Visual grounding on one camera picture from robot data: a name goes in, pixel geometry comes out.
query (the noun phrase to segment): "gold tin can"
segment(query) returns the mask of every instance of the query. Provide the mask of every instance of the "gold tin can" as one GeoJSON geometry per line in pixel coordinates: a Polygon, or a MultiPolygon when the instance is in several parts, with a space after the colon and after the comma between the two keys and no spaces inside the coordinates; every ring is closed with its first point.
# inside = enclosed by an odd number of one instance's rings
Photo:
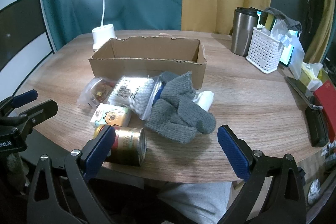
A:
{"type": "MultiPolygon", "coordinates": [[[[107,124],[99,125],[94,131],[94,138],[107,124]]],[[[115,141],[111,147],[111,155],[106,161],[116,164],[141,166],[146,156],[146,135],[142,128],[113,126],[115,141]]]]}

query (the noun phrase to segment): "lamp base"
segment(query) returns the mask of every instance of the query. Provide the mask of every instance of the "lamp base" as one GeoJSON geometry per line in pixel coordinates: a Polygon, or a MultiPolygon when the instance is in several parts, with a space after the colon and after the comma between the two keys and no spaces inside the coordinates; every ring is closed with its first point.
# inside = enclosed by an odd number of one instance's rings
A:
{"type": "Polygon", "coordinates": [[[110,38],[117,38],[114,32],[113,24],[96,27],[92,30],[93,35],[93,50],[97,51],[110,38]]]}

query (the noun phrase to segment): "white cloth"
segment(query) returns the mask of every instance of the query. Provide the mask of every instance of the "white cloth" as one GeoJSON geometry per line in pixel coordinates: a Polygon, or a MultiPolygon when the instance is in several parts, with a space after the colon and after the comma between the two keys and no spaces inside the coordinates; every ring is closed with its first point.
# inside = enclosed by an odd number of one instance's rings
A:
{"type": "Polygon", "coordinates": [[[199,105],[201,108],[203,108],[206,112],[211,107],[211,104],[213,102],[214,93],[211,91],[203,91],[201,93],[196,93],[193,102],[199,105]]]}
{"type": "Polygon", "coordinates": [[[157,195],[198,224],[216,224],[226,212],[231,182],[168,182],[157,195]]]}

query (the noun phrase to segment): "gray pants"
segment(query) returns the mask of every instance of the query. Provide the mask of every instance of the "gray pants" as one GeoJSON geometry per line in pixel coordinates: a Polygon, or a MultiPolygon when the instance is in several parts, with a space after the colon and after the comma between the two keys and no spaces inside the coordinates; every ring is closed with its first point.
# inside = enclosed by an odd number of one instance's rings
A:
{"type": "Polygon", "coordinates": [[[216,224],[226,212],[231,182],[167,183],[157,195],[198,224],[216,224]]]}

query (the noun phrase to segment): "screw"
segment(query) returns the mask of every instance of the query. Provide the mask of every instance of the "screw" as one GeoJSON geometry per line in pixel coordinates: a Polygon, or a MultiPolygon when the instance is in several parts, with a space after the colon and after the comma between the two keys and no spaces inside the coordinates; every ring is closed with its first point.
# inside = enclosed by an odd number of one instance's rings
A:
{"type": "Polygon", "coordinates": [[[72,156],[78,156],[79,153],[80,153],[80,150],[79,150],[79,149],[74,149],[74,150],[71,151],[71,155],[72,155],[72,156]]]}
{"type": "Polygon", "coordinates": [[[261,157],[263,155],[263,152],[261,152],[260,150],[253,150],[253,155],[261,157]]]}
{"type": "Polygon", "coordinates": [[[286,159],[288,160],[293,160],[294,157],[291,154],[286,154],[286,159]]]}
{"type": "Polygon", "coordinates": [[[46,160],[47,158],[48,158],[48,155],[47,155],[47,154],[43,154],[43,155],[40,157],[41,160],[46,160]]]}

